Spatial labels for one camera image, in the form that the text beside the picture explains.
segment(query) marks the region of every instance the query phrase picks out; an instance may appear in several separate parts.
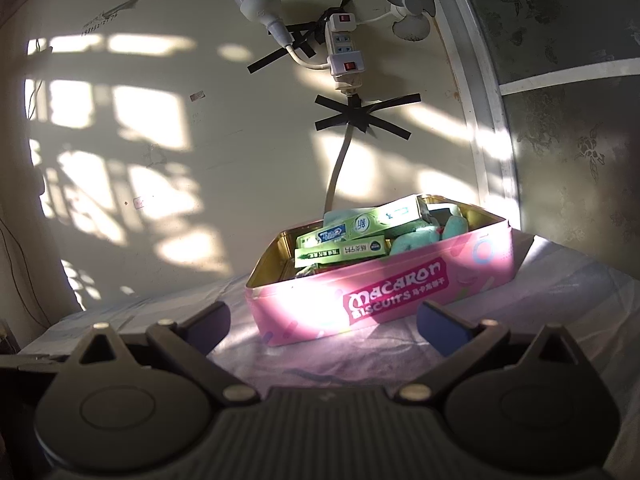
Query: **white wall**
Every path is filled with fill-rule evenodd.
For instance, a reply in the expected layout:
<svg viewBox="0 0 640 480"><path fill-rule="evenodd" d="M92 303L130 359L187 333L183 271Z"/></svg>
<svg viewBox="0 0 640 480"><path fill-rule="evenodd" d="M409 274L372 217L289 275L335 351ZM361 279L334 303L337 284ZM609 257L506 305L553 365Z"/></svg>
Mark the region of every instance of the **white wall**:
<svg viewBox="0 0 640 480"><path fill-rule="evenodd" d="M12 135L31 139L37 167L47 175L49 219L41 213L41 224L86 307L129 301L123 290L157 295L248 272L277 232L322 215L344 131L314 128L333 114L314 103L316 94L342 99L326 73L286 58L248 73L250 60L277 45L233 0L140 0L90 36L65 38L126 1L29 0L0 30L5 64L22 56L29 40L63 38L31 70L29 79L45 81L36 99L39 117L27 121L16 108L4 116ZM289 23L314 19L340 2L283 1ZM385 6L354 0L362 18ZM409 141L380 130L376 137L356 133L335 206L413 192L477 203L462 107L437 30L409 43L390 26L357 30L367 63L360 95L383 100L420 92L423 104L377 113L412 131ZM61 52L83 41L90 44L82 52ZM162 55L148 52L164 47ZM322 55L314 58L321 61ZM191 102L199 90L206 97ZM21 157L26 164L25 150ZM15 192L3 188L2 203L11 209ZM34 203L36 194L27 193ZM138 196L145 206L137 210ZM30 229L22 235L29 238ZM42 268L55 254L30 250ZM57 277L49 286L63 296L62 267L51 272Z"/></svg>
<svg viewBox="0 0 640 480"><path fill-rule="evenodd" d="M0 76L0 317L20 346L50 322L79 310L44 221L38 198L42 178L31 165L23 132L25 57L9 53Z"/></svg>

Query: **soap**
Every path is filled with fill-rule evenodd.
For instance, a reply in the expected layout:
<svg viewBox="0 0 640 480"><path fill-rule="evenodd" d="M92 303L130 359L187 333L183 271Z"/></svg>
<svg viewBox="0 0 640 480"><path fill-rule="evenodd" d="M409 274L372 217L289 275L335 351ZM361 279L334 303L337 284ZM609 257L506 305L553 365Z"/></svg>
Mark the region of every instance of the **soap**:
<svg viewBox="0 0 640 480"><path fill-rule="evenodd" d="M447 220L442 232L442 239L447 240L454 236L463 235L469 232L469 224L463 216L451 216Z"/></svg>
<svg viewBox="0 0 640 480"><path fill-rule="evenodd" d="M347 218L351 218L352 216L368 213L372 209L372 207L361 207L356 209L338 209L337 211L327 211L326 213L324 213L322 225L326 227L327 225L334 224L336 222L339 222L340 220L346 220Z"/></svg>
<svg viewBox="0 0 640 480"><path fill-rule="evenodd" d="M399 236L391 245L389 255L413 251L414 249L420 249L421 247L439 242L440 234L437 229L436 226L428 226L420 228L416 232Z"/></svg>

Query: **bed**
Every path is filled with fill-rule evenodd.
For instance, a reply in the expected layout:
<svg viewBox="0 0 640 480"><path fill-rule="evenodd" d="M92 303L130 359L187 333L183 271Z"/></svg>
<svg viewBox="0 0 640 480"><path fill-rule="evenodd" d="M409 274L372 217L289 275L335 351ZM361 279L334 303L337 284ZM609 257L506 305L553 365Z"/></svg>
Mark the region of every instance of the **bed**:
<svg viewBox="0 0 640 480"><path fill-rule="evenodd" d="M545 322L566 325L612 392L622 418L606 469L620 480L640 478L640 282L592 258L514 232L520 269L507 285L450 308L476 321L492 318L514 332ZM162 318L180 323L216 300L231 310L231 329L209 357L264 396L276 384L382 384L393 391L437 364L440 355L417 333L415 317L291 346L268 348L244 300L247 276L135 304L73 314L21 353L68 354L94 322L121 334L142 334Z"/></svg>

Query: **white cable on wall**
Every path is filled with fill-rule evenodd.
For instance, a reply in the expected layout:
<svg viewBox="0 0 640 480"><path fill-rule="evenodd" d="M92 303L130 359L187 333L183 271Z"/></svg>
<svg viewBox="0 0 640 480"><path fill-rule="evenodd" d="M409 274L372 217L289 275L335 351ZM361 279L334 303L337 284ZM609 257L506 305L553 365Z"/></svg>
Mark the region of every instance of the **white cable on wall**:
<svg viewBox="0 0 640 480"><path fill-rule="evenodd" d="M324 199L325 213L327 211L331 211L331 209L334 207L335 185L338 183L338 176L340 175L340 170L342 169L342 164L344 163L344 157L347 155L347 150L349 149L349 145L351 144L351 139L353 139L353 126L351 124L347 124L347 129L344 132L342 147L340 148L340 153L338 153L338 158L335 159L334 170L331 174L331 179L329 179L329 185L326 188L326 197Z"/></svg>
<svg viewBox="0 0 640 480"><path fill-rule="evenodd" d="M330 67L330 65L328 63L322 63L322 65L312 65L311 63L307 63L306 61L302 61L298 57L298 54L296 54L296 51L293 49L292 45L287 45L286 49L287 49L287 52L289 52L290 56L293 58L293 61L298 63L300 66L303 66L305 68L310 68L311 70L326 70L327 68Z"/></svg>
<svg viewBox="0 0 640 480"><path fill-rule="evenodd" d="M378 17L376 18L371 18L370 20L361 20L360 22L358 22L358 25L362 25L363 23L373 23L373 22L378 22L379 20L383 20L384 18L386 18L387 16L391 16L392 13L391 11L389 12L385 12L384 14L380 14Z"/></svg>

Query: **toothpaste box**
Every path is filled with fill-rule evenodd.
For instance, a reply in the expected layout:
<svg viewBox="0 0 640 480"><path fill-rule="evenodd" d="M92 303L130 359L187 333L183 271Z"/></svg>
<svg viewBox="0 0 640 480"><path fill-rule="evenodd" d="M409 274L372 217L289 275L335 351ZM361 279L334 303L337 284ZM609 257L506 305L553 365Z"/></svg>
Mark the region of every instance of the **toothpaste box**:
<svg viewBox="0 0 640 480"><path fill-rule="evenodd" d="M311 264L333 264L347 260L359 260L388 253L384 235L360 238L353 241L334 240L311 248L296 249L296 268Z"/></svg>
<svg viewBox="0 0 640 480"><path fill-rule="evenodd" d="M427 205L417 195L382 205L367 213L334 222L306 235L298 237L296 247L306 249L331 241L348 241L371 235L384 234L396 238L412 232L428 218Z"/></svg>

